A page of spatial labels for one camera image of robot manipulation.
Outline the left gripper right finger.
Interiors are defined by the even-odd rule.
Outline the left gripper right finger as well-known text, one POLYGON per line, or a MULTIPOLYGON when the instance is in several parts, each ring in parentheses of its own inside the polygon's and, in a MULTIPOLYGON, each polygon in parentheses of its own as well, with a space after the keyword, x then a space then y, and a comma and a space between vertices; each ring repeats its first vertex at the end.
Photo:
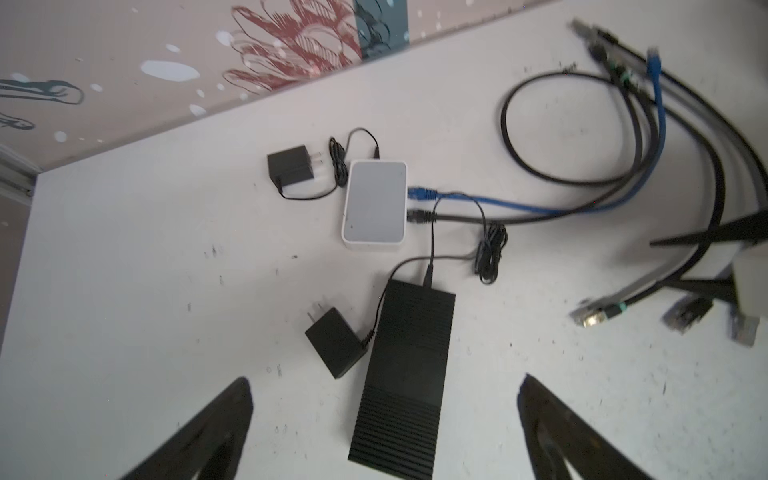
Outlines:
POLYGON ((649 475, 602 437, 535 377, 520 386, 518 411, 534 477, 647 479, 649 475))

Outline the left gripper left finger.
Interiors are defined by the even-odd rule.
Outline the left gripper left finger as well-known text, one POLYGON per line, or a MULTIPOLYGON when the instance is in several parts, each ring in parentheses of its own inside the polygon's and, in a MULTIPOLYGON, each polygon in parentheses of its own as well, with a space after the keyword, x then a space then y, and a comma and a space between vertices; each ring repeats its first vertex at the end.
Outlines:
POLYGON ((253 415, 249 381, 239 377, 126 479, 233 479, 253 415))

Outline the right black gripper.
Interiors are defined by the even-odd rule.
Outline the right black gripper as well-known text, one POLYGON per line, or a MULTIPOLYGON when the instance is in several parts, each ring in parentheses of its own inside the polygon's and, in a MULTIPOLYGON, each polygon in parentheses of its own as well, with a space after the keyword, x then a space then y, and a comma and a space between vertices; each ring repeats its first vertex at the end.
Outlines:
MULTIPOLYGON (((653 240, 651 247, 701 245, 724 242, 762 242, 767 239, 766 209, 719 225, 678 237, 653 240)), ((742 313, 766 318, 768 313, 768 272, 766 242, 740 251, 733 259, 732 278, 667 279, 665 288, 686 291, 704 298, 737 303, 742 313)))

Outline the black network switch box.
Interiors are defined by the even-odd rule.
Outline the black network switch box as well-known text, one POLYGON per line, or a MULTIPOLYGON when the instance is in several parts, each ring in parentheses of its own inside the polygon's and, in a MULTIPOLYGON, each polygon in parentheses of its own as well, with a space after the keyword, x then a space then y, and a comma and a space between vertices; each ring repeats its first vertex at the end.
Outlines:
POLYGON ((350 461, 403 479, 433 476, 454 307, 452 293, 387 284, 350 461))

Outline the black power adapter with cable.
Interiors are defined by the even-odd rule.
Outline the black power adapter with cable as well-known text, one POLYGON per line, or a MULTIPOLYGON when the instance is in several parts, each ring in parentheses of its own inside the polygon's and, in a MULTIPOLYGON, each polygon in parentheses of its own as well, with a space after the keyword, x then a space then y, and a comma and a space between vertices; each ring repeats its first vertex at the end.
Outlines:
POLYGON ((323 199, 333 194, 337 189, 345 188, 350 177, 346 156, 352 137, 358 132, 363 132, 374 142, 373 159, 379 160, 381 158, 381 149, 377 138, 364 127, 356 127, 351 130, 345 145, 342 145, 335 137, 330 137, 328 153, 334 184, 329 190, 308 197, 291 197, 284 193, 284 188, 287 186, 314 179, 312 160, 308 149, 305 146, 298 146, 269 154, 267 156, 268 175, 279 195, 284 200, 307 202, 323 199))

